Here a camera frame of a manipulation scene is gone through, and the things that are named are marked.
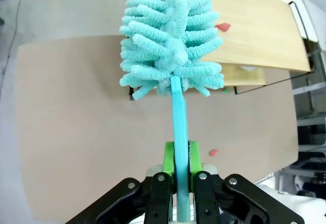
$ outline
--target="green gripper pad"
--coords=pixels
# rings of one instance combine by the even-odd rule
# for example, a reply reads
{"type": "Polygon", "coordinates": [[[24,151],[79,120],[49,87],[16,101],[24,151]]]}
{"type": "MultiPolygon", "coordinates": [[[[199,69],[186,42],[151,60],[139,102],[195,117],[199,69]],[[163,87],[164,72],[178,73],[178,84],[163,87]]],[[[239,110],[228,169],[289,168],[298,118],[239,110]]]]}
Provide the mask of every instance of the green gripper pad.
{"type": "MultiPolygon", "coordinates": [[[[190,142],[189,164],[190,164],[190,173],[192,176],[197,172],[204,170],[200,160],[199,143],[197,141],[190,142]]],[[[191,177],[191,190],[192,192],[194,191],[192,177],[191,177]]]]}
{"type": "Polygon", "coordinates": [[[170,176],[174,173],[174,142],[165,143],[163,172],[170,176]]]}

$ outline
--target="turquoise plastic handle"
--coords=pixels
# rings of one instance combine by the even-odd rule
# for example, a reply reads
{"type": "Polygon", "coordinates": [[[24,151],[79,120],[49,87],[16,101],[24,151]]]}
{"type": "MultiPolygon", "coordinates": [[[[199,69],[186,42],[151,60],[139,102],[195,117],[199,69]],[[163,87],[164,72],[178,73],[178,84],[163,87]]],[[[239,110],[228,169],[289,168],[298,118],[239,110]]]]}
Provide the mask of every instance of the turquoise plastic handle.
{"type": "Polygon", "coordinates": [[[187,107],[179,76],[171,77],[174,157],[177,174],[177,221],[190,221],[187,107]]]}

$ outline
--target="wooden board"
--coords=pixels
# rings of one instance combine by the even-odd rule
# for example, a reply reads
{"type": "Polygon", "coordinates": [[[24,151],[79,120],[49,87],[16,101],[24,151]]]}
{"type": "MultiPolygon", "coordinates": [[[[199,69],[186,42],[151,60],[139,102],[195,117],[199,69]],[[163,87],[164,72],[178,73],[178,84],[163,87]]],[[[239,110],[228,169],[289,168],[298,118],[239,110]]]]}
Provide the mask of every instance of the wooden board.
{"type": "Polygon", "coordinates": [[[265,85],[264,71],[262,68],[245,70],[239,66],[222,64],[224,86],[256,86],[265,85]]]}
{"type": "MultiPolygon", "coordinates": [[[[122,179],[142,181],[149,167],[162,164],[164,143],[173,140],[171,99],[153,92],[129,100],[128,87],[119,86],[120,41],[82,37],[19,48],[15,131],[35,220],[65,223],[122,179]]],[[[222,177],[239,173],[251,181],[294,162],[291,91],[285,81],[241,96],[185,93],[189,138],[200,142],[202,161],[222,177]]]]}
{"type": "Polygon", "coordinates": [[[203,60],[222,64],[310,71],[306,51],[290,7],[280,0],[213,0],[217,24],[230,29],[224,44],[203,60]]]}

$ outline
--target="red object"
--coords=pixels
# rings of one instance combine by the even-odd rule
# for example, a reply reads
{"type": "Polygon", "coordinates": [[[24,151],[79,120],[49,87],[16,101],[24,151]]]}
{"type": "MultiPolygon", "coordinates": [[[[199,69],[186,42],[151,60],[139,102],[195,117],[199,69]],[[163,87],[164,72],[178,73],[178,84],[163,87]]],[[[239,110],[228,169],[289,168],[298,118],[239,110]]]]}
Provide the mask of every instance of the red object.
{"type": "Polygon", "coordinates": [[[228,29],[231,27],[231,24],[229,23],[217,24],[215,27],[222,32],[227,32],[228,29]]]}
{"type": "Polygon", "coordinates": [[[211,151],[209,151],[209,156],[216,156],[217,153],[218,153],[217,149],[212,149],[211,151]]]}

